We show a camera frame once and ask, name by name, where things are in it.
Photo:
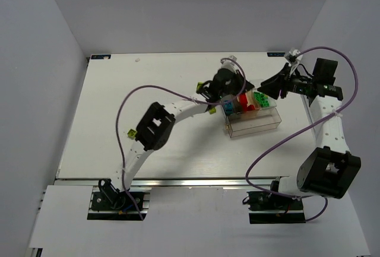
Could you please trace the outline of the long teal lego brick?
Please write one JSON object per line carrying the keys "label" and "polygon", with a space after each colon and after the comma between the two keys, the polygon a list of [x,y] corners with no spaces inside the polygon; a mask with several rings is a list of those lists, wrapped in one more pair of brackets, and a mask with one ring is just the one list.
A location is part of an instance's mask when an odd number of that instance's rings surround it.
{"label": "long teal lego brick", "polygon": [[234,111],[233,99],[225,100],[223,104],[223,109],[226,116],[230,116],[234,114],[235,111]]}

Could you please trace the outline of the green square lego bottom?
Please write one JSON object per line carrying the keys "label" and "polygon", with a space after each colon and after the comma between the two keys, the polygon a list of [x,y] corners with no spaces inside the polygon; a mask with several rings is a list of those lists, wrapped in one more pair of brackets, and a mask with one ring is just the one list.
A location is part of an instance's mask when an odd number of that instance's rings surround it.
{"label": "green square lego bottom", "polygon": [[260,102],[261,107],[270,107],[270,103],[268,100],[263,100]]}

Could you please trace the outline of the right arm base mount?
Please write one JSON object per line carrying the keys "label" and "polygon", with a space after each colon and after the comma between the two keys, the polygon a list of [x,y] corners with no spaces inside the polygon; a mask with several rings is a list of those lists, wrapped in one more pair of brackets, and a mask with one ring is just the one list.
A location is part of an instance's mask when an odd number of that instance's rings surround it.
{"label": "right arm base mount", "polygon": [[247,192],[242,200],[248,206],[250,224],[302,224],[306,223],[303,203],[266,192]]}

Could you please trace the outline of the red arched lego brick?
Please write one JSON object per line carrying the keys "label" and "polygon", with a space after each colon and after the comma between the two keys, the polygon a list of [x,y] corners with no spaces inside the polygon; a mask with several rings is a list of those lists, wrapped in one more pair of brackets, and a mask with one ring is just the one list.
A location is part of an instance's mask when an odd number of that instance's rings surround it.
{"label": "red arched lego brick", "polygon": [[246,94],[241,94],[238,97],[238,102],[239,102],[239,105],[241,106],[242,113],[247,112],[246,111],[246,107],[247,107],[247,105],[250,105],[250,103],[249,103],[249,101],[247,99]]}

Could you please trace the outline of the red sloped lego brick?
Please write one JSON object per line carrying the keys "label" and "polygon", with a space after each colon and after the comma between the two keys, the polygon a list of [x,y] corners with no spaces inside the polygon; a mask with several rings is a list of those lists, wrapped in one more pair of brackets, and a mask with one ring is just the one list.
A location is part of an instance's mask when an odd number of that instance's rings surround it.
{"label": "red sloped lego brick", "polygon": [[247,105],[247,107],[246,107],[247,112],[248,111],[254,111],[254,110],[256,110],[256,107],[254,105]]}

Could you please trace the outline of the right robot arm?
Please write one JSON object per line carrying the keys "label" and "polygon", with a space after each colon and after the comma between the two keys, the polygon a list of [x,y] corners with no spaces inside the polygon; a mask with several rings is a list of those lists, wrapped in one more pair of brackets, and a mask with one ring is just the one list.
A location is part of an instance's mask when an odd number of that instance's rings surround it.
{"label": "right robot arm", "polygon": [[316,60],[311,77],[297,70],[297,63],[286,63],[279,73],[263,81],[259,92],[277,100],[288,93],[306,98],[315,149],[302,163],[296,176],[281,177],[274,191],[291,196],[321,195],[340,199],[347,192],[360,167],[359,157],[351,154],[346,143],[342,118],[343,91],[336,86],[338,63]]}

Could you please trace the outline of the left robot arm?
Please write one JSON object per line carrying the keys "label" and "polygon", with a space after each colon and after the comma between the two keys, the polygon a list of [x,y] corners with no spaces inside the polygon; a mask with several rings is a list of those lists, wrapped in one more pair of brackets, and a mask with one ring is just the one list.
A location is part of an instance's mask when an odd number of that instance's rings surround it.
{"label": "left robot arm", "polygon": [[[116,115],[116,140],[121,152],[121,189],[127,191],[131,183],[148,157],[161,149],[169,140],[173,127],[190,117],[208,112],[214,106],[221,105],[226,96],[239,97],[255,86],[245,78],[242,70],[233,67],[220,68],[212,80],[208,80],[197,87],[196,93],[185,96],[156,85],[142,85],[130,91],[122,101]],[[152,103],[139,121],[129,151],[124,151],[119,134],[119,120],[126,101],[136,91],[143,88],[155,88],[171,93],[181,100],[160,104]]]}

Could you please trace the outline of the long green lego brick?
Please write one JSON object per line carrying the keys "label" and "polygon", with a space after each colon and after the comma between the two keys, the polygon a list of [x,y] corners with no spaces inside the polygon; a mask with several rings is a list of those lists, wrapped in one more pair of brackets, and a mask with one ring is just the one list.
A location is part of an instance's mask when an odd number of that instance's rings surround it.
{"label": "long green lego brick", "polygon": [[268,97],[267,95],[263,94],[263,93],[260,93],[260,92],[257,92],[255,91],[254,92],[254,97],[256,99],[256,101],[260,104],[261,101],[263,100],[268,100]]}

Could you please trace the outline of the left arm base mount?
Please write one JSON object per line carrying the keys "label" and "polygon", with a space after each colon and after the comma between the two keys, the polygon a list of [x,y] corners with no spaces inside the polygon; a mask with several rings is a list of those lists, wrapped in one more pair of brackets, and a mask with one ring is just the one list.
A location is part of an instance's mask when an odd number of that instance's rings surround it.
{"label": "left arm base mount", "polygon": [[130,192],[137,207],[125,191],[116,189],[110,179],[100,179],[91,194],[87,219],[93,221],[142,221],[147,215],[145,192]]}

